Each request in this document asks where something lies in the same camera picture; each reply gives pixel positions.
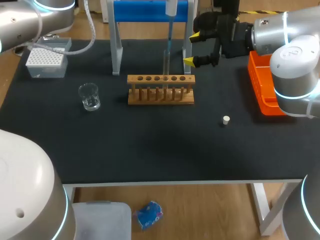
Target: black table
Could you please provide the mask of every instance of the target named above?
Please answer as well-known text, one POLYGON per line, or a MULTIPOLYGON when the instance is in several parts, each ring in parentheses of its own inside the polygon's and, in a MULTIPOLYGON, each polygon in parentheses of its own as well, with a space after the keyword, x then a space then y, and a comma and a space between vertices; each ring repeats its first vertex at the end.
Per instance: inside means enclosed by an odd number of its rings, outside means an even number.
MULTIPOLYGON (((87 41, 73 41, 72 50, 87 41)), ((248 57, 193 69, 195 105, 129 106, 128 74, 161 74, 164 40, 123 40, 120 76, 110 44, 68 57, 65 78, 32 79, 25 53, 0 109, 0 128, 40 145, 64 184, 302 179, 319 161, 318 119, 260 113, 248 57), (86 112, 78 87, 99 87, 101 107, 86 112), (227 127, 222 117, 230 116, 227 127)), ((193 45, 209 54, 213 42, 193 45)), ((173 41, 171 74, 182 74, 173 41)))

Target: test tube rack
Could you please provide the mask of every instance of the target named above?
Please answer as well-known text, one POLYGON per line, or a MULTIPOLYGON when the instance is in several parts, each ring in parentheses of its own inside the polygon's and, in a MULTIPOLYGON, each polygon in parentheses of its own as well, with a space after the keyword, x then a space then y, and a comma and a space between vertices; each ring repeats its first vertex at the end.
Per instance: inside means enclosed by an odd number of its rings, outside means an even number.
POLYGON ((192 86, 196 84, 194 75, 128 75, 127 83, 131 85, 128 96, 129 105, 195 103, 192 89, 192 86))

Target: blue package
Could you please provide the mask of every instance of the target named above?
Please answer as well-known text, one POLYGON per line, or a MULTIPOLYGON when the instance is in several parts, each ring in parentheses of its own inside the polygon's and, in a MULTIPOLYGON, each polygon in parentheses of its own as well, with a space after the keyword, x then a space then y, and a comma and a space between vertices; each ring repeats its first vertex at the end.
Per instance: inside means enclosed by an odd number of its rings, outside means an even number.
POLYGON ((134 215, 136 216, 142 230, 146 230, 159 221, 164 213, 158 203, 151 201, 140 211, 136 211, 134 215))

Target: orange tray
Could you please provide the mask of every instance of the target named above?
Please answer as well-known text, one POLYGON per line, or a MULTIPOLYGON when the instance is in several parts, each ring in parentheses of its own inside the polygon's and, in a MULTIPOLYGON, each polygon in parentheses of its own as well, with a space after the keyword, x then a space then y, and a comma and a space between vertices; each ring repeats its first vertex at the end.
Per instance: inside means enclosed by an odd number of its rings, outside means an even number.
POLYGON ((267 116, 285 115, 279 108, 270 71, 271 55, 258 56, 256 51, 249 55, 248 71, 260 110, 267 116))

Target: blue stand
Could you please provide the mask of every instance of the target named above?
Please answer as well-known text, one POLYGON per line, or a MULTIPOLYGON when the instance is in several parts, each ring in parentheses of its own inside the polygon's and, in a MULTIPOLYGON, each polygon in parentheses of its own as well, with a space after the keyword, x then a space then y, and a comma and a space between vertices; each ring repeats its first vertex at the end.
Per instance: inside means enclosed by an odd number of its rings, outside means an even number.
MULTIPOLYGON (((193 33, 194 0, 178 0, 175 22, 186 23, 182 46, 183 58, 191 57, 192 44, 189 37, 193 33)), ((169 22, 165 0, 107 0, 112 74, 120 74, 122 44, 118 29, 120 22, 169 22)), ((184 74, 191 74, 190 66, 184 65, 184 74)))

